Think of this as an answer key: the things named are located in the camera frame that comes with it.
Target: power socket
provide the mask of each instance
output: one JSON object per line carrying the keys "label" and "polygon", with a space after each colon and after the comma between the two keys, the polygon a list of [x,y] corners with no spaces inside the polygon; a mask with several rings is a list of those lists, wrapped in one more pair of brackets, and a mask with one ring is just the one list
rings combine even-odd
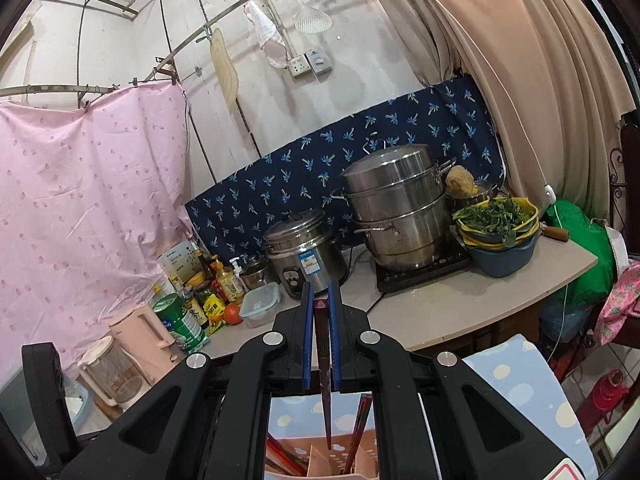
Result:
{"label": "power socket", "polygon": [[300,77],[311,72],[311,66],[306,60],[304,54],[301,54],[300,56],[293,59],[289,59],[287,61],[287,67],[293,78]]}
{"label": "power socket", "polygon": [[313,48],[309,50],[305,56],[309,65],[311,65],[311,70],[313,70],[316,75],[331,72],[334,68],[327,54],[320,48]]}

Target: countertop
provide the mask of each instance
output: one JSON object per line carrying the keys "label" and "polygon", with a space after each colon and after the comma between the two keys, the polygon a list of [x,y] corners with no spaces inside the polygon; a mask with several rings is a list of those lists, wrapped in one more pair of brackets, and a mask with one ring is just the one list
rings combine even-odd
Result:
{"label": "countertop", "polygon": [[[482,328],[531,306],[591,269],[598,258],[572,241],[540,237],[531,261],[506,278],[491,278],[471,265],[466,270],[385,296],[369,313],[371,327],[409,351],[432,346]],[[379,298],[373,258],[364,246],[353,250],[352,273],[340,288],[342,302],[368,310]],[[281,286],[280,309],[292,308]],[[271,325],[226,326],[202,349],[211,357],[238,351]]]}

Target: navy blue cloth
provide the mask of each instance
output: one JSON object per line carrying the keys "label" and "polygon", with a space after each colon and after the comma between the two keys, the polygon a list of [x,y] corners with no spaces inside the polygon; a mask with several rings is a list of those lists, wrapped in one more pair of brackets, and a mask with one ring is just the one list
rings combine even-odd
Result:
{"label": "navy blue cloth", "polygon": [[398,144],[428,144],[441,163],[456,157],[476,179],[502,185],[498,142],[478,86],[460,76],[375,105],[290,142],[191,200],[187,211],[200,237],[223,260],[262,253],[262,235],[285,212],[322,208],[345,245],[353,211],[332,190],[340,173],[373,152]]}

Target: red bottle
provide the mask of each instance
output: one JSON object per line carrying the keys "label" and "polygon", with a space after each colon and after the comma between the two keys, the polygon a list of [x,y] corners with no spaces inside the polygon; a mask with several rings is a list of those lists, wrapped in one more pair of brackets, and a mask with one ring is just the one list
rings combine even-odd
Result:
{"label": "red bottle", "polygon": [[601,420],[609,423],[611,412],[628,394],[629,388],[622,385],[623,380],[624,375],[620,370],[603,375],[578,407],[575,415],[587,438]]}

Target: pink floral fabric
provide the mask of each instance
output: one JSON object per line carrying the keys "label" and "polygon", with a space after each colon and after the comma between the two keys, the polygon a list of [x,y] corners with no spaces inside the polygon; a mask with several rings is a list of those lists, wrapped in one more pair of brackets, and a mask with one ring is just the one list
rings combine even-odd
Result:
{"label": "pink floral fabric", "polygon": [[640,262],[629,260],[629,263],[598,317],[594,338],[600,344],[608,344],[616,338],[627,316],[640,317]]}
{"label": "pink floral fabric", "polygon": [[171,82],[73,112],[0,104],[0,387],[23,344],[68,367],[162,278],[184,239],[184,109]]}

